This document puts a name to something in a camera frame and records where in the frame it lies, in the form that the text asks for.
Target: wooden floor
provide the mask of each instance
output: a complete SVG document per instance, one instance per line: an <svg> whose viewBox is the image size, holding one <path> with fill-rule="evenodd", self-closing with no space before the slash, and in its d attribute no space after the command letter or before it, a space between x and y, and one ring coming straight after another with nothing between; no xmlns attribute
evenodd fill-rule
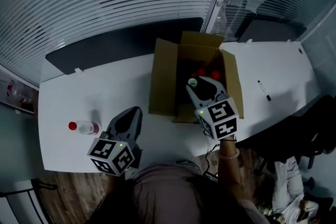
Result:
<svg viewBox="0 0 336 224"><path fill-rule="evenodd" d="M218 168L218 151L208 157L209 172L216 174ZM191 159L202 171L207 168L205 155ZM254 169L260 164L260 159L251 150L240 150L240 173L243 179L243 189L246 196L257 204L256 189L263 178L256 177ZM40 189L39 194L54 224L85 223L95 210L107 191L109 176L104 173L59 173L40 178L44 183L58 185L57 190Z"/></svg>

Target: plastic water bottle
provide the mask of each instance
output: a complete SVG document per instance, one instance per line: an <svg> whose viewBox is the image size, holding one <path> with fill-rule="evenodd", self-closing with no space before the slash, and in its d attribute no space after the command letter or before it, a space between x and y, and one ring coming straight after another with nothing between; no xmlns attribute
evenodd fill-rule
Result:
<svg viewBox="0 0 336 224"><path fill-rule="evenodd" d="M69 129L80 134L98 134L99 125L91 121L72 121L69 123Z"/></svg>

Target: white table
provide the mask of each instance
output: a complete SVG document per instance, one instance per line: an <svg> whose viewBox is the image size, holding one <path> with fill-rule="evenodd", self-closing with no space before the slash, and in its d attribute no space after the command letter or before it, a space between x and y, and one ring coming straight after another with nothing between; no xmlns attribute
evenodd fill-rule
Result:
<svg viewBox="0 0 336 224"><path fill-rule="evenodd" d="M293 114L315 98L320 89L299 42L224 43L236 55L243 90L244 115L238 141ZM135 57L63 75L40 85L39 136L44 167L62 172L97 172L86 153L93 136L68 129L75 120L100 122L105 130L113 117L139 106L143 123L138 144L141 166L199 156L216 142L197 124L172 123L169 117L148 114L153 55ZM267 89L267 101L257 80Z"/></svg>

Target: bottle label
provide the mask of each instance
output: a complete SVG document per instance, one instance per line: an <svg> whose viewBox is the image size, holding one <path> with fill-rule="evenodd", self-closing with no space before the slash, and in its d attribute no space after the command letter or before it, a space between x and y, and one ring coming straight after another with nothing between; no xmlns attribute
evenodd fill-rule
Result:
<svg viewBox="0 0 336 224"><path fill-rule="evenodd" d="M93 134L98 134L99 125L96 122L93 122Z"/></svg>

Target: wrist bracelet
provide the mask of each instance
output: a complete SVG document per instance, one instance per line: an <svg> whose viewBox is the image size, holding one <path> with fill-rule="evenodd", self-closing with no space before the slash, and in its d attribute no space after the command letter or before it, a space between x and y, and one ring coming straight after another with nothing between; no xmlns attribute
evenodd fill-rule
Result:
<svg viewBox="0 0 336 224"><path fill-rule="evenodd" d="M236 148L236 154L235 155L233 155L231 157L219 155L219 157L222 158L222 159L235 159L239 156L239 154L240 154L240 151L239 151L239 149Z"/></svg>

